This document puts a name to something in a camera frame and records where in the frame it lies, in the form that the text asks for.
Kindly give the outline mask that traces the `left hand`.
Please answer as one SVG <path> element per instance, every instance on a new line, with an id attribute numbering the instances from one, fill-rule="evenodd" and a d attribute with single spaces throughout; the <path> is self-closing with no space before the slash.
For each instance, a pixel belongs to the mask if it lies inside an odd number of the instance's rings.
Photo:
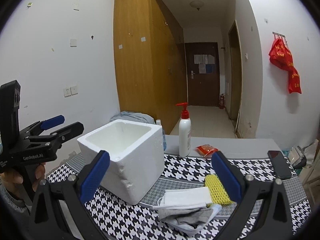
<path id="1" fill-rule="evenodd" d="M 40 165 L 35 170 L 36 181 L 32 185 L 34 191 L 37 190 L 39 182 L 42 179 L 44 179 L 44 175 L 45 175 L 45 171 L 46 171 L 45 165 L 46 165 L 46 163 L 40 163 Z M 23 183 L 22 176 L 14 170 L 1 173 L 1 180 L 2 180 L 2 184 L 5 186 L 5 188 L 9 192 L 11 192 L 15 195 L 17 195 L 17 191 L 18 191 L 17 185 L 20 185 Z"/>

